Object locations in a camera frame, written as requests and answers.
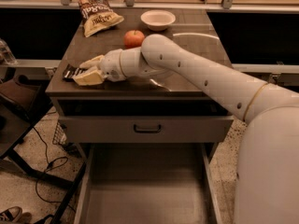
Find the clear plastic bottle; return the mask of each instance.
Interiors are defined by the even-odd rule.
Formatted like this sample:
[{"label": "clear plastic bottle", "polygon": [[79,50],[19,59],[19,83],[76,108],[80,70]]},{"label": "clear plastic bottle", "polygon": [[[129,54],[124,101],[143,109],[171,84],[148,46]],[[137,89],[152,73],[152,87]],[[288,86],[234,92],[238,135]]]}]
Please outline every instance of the clear plastic bottle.
[{"label": "clear plastic bottle", "polygon": [[1,38],[0,38],[0,54],[4,58],[4,61],[6,62],[6,64],[17,64],[18,63],[17,59],[12,54],[7,43]]}]

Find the bowl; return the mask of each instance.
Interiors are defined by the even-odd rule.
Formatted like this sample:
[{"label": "bowl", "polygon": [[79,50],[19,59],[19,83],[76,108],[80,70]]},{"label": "bowl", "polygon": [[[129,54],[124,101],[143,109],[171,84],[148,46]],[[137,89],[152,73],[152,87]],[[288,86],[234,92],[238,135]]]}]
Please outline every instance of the bowl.
[{"label": "bowl", "polygon": [[141,20],[154,32],[161,32],[176,20],[176,16],[169,11],[151,10],[141,15]]}]

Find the apple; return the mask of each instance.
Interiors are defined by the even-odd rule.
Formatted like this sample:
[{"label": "apple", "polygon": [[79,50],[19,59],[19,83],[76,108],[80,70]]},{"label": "apple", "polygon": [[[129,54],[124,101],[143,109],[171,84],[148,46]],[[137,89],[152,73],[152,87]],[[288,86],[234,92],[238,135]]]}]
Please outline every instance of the apple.
[{"label": "apple", "polygon": [[123,43],[127,49],[133,49],[141,47],[144,38],[145,36],[141,31],[131,30],[124,35]]}]

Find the drawer handle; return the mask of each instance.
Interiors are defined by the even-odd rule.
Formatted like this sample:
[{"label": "drawer handle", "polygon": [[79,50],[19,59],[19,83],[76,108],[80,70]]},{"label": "drawer handle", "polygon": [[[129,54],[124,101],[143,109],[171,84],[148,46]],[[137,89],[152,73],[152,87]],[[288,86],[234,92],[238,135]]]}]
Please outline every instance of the drawer handle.
[{"label": "drawer handle", "polygon": [[158,125],[157,129],[155,130],[145,130],[145,129],[140,129],[136,124],[134,125],[134,131],[136,133],[159,133],[161,131],[161,124]]}]

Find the snack bag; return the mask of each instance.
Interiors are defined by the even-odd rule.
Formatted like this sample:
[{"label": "snack bag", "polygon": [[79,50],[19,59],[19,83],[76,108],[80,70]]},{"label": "snack bag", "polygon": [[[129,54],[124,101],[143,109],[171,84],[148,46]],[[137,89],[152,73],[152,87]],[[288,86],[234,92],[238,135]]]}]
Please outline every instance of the snack bag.
[{"label": "snack bag", "polygon": [[84,35],[89,37],[123,21],[107,0],[78,0],[83,17]]}]

